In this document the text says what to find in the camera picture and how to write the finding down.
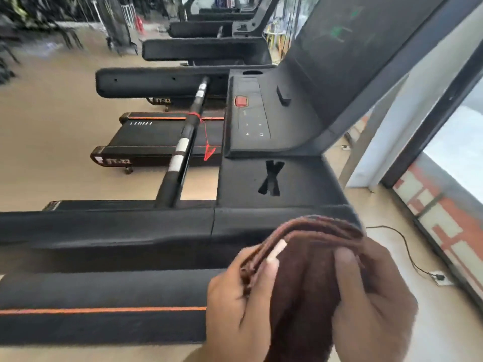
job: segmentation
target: black power cable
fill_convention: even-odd
[[[408,246],[408,242],[406,240],[406,237],[404,237],[404,235],[402,235],[402,232],[399,231],[399,230],[396,230],[394,227],[391,227],[391,226],[386,226],[386,225],[379,225],[379,226],[368,226],[366,227],[366,229],[380,229],[380,228],[384,228],[384,229],[390,229],[390,230],[393,230],[393,231],[396,231],[399,235],[401,235],[402,239],[404,240],[404,245],[406,246],[406,250],[408,252],[408,257],[409,257],[409,261],[411,262],[411,265],[413,266],[414,270],[416,272],[422,272],[422,273],[425,273],[427,275],[429,275],[431,278],[436,278],[437,280],[444,280],[445,277],[441,274],[432,274],[432,273],[429,273],[427,271],[425,271],[424,269],[421,269],[420,267],[418,267],[416,265],[416,263],[414,262],[413,258],[411,257],[411,253],[409,252],[409,246]]]

